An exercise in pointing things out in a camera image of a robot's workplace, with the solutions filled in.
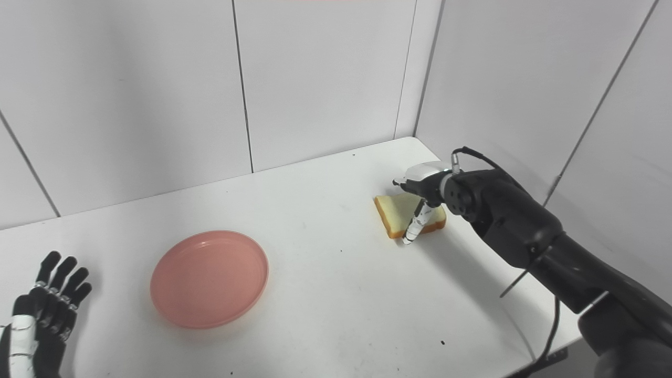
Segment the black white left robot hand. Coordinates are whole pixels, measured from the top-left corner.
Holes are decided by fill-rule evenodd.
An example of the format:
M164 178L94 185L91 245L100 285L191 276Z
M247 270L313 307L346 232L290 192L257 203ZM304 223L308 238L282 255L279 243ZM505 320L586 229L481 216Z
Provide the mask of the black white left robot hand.
M60 377L67 341L79 307L91 294L89 270L75 257L51 251L40 264L34 286L14 302L2 326L2 377Z

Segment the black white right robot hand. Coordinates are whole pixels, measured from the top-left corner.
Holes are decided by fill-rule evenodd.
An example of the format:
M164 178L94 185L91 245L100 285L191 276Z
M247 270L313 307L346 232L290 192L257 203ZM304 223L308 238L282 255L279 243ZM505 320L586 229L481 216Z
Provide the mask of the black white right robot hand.
M413 165L406 170L404 177L393 180L394 186L420 197L414 215L403 234L403 244L412 244L429 224L435 209L444 203L440 184L453 173L452 168L444 161L428 161Z

